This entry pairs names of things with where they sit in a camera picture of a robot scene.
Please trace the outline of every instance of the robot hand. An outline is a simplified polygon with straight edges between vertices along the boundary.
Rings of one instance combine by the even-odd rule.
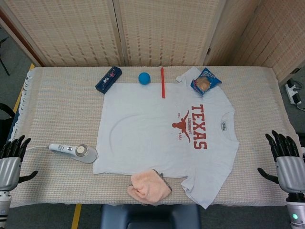
[[[276,131],[272,131],[273,138],[266,134],[276,165],[277,177],[267,174],[262,168],[258,172],[266,179],[279,184],[288,193],[305,192],[305,163],[299,156],[294,140]]]
[[[31,180],[38,173],[34,171],[29,176],[20,177],[21,163],[31,141],[28,138],[22,143],[24,137],[22,135],[19,139],[8,142],[0,151],[0,191],[12,191],[19,183]]]

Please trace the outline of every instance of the robotic arm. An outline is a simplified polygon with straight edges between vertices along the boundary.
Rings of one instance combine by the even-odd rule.
[[[32,172],[29,176],[20,177],[20,169],[26,147],[31,141],[25,136],[8,142],[0,151],[0,229],[3,229],[6,223],[10,209],[12,191],[19,183],[31,180],[38,171]]]
[[[288,193],[287,207],[292,229],[305,227],[305,162],[300,158],[294,140],[276,131],[272,131],[274,139],[266,134],[276,165],[277,177],[266,173],[262,168],[258,172],[267,180],[279,184]]]

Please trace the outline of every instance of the peach washcloth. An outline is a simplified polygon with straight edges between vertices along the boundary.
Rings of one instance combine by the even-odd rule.
[[[132,175],[131,181],[132,185],[127,188],[128,194],[144,204],[155,204],[172,191],[163,175],[154,169]]]

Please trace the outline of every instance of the white t-shirt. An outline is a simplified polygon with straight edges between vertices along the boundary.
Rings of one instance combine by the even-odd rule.
[[[202,97],[190,87],[193,67],[180,83],[114,83],[104,98],[93,173],[136,174],[156,169],[186,177],[186,195],[207,208],[230,174],[238,141],[234,109],[220,87]]]

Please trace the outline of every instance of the red pencil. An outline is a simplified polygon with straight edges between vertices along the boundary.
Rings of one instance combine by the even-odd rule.
[[[161,67],[161,80],[162,80],[162,98],[165,99],[165,83],[164,83],[164,69]]]

